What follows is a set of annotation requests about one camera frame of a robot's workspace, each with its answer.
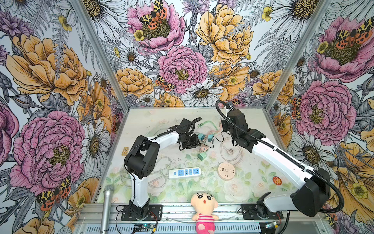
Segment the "silver microphone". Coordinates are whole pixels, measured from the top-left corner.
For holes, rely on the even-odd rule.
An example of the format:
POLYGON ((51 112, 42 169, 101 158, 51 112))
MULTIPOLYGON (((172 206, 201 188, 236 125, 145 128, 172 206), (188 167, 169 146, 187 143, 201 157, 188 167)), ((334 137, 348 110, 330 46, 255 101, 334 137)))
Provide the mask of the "silver microphone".
POLYGON ((112 184, 105 186, 103 197, 103 209, 102 209, 102 218, 100 225, 100 234, 107 234, 109 229, 109 219, 110 219, 110 210, 112 197, 114 193, 114 186, 112 184))

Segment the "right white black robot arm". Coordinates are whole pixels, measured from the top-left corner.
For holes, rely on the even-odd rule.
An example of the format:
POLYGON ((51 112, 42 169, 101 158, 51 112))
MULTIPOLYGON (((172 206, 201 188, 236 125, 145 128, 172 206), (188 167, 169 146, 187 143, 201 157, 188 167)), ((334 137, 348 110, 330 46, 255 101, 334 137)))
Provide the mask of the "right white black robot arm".
POLYGON ((265 134, 249 128, 245 115, 231 103, 218 100, 215 107, 222 117, 223 131, 230 134, 234 146, 240 146, 267 161, 296 187, 280 195, 271 192, 262 195, 255 206, 260 219, 267 219, 271 213, 282 211, 298 211, 315 217, 318 213, 337 213, 344 208, 344 197, 325 169, 316 170, 296 160, 265 134))

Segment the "white blue power strip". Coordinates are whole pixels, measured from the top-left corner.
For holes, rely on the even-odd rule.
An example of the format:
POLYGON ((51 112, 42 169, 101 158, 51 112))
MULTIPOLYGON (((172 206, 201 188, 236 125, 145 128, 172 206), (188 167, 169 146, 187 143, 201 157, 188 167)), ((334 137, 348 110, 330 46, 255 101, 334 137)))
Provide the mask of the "white blue power strip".
POLYGON ((168 172, 169 179, 186 179, 199 177, 202 174, 202 169, 199 167, 191 168, 180 168, 180 169, 171 169, 168 172))

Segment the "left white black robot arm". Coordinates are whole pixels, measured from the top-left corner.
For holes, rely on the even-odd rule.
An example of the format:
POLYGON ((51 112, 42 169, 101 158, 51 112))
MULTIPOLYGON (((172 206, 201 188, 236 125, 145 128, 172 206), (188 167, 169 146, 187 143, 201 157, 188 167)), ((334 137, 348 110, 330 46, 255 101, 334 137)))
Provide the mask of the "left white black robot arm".
POLYGON ((138 136, 124 159, 124 166, 132 176, 132 194, 129 207, 123 213, 138 220, 143 220, 150 212, 148 195, 148 176, 153 172, 161 150, 179 145, 179 150, 194 149, 201 146, 198 135, 194 133, 196 123, 201 117, 189 121, 182 119, 179 125, 170 127, 155 136, 138 136))

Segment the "teal charger plug light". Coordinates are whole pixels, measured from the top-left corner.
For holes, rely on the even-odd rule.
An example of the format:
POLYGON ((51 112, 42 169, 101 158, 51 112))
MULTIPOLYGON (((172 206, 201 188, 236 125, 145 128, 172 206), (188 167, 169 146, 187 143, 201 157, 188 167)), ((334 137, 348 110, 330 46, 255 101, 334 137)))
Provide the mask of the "teal charger plug light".
POLYGON ((209 134, 208 137, 207 137, 208 142, 212 142, 213 139, 214 139, 214 135, 213 134, 209 134))

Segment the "green circuit board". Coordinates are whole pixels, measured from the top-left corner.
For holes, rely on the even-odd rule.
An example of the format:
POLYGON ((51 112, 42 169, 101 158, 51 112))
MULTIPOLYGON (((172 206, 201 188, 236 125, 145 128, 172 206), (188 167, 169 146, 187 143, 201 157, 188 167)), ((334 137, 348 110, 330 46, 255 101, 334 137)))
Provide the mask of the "green circuit board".
POLYGON ((147 231, 153 231, 155 228, 155 224, 135 224, 134 228, 132 230, 132 233, 135 234, 136 232, 147 232, 147 231))

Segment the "green charger plug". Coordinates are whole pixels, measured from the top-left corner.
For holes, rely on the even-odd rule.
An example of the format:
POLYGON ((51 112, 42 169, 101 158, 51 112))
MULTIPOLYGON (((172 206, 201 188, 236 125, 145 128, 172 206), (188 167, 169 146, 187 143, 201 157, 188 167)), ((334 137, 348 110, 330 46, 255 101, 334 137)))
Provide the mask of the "green charger plug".
POLYGON ((207 154, 205 152, 200 152, 197 157, 199 160, 203 161, 207 157, 207 154))

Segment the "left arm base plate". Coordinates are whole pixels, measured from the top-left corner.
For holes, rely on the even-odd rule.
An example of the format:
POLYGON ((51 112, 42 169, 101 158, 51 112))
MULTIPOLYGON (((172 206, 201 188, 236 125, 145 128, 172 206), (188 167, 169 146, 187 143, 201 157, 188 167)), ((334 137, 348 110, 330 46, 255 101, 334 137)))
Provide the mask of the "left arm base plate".
POLYGON ((126 205, 121 214, 121 221, 161 221, 163 205, 145 205, 137 207, 126 205))

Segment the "plush doll pink dress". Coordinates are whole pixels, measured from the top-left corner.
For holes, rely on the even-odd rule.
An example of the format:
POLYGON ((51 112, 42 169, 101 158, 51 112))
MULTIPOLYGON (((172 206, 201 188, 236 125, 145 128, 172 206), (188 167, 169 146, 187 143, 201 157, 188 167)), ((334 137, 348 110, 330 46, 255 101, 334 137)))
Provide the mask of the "plush doll pink dress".
POLYGON ((219 220, 219 217, 213 214, 218 207, 215 197, 208 193, 196 193, 191 198, 191 206, 196 212, 192 217, 196 222, 196 233, 214 234, 215 221, 219 220))

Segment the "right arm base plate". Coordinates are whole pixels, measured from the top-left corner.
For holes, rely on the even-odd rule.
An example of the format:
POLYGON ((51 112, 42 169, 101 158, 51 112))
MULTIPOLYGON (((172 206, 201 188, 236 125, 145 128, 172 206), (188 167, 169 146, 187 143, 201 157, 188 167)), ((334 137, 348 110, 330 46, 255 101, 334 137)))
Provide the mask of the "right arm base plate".
POLYGON ((255 203, 244 203, 240 205, 239 213, 243 216, 244 220, 282 220, 282 212, 271 212, 263 205, 255 203))

